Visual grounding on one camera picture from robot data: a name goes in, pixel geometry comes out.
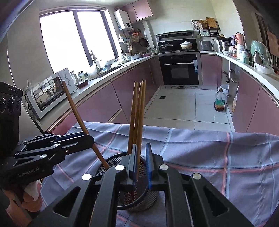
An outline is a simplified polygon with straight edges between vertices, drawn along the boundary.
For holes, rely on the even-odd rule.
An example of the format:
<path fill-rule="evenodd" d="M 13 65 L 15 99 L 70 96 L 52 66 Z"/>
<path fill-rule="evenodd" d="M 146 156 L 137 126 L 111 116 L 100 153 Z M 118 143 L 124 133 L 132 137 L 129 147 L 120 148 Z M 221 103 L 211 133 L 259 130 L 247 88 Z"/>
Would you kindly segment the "left hand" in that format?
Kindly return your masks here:
<path fill-rule="evenodd" d="M 9 200 L 9 205 L 5 205 L 4 210 L 14 226 L 27 226 L 31 222 L 31 219 L 23 212 L 24 210 L 31 213 L 40 210 L 43 203 L 41 188 L 42 183 L 40 180 L 30 183 L 23 191 L 21 206 L 15 203 L 16 194 L 13 191 L 2 190 L 5 198 Z"/>

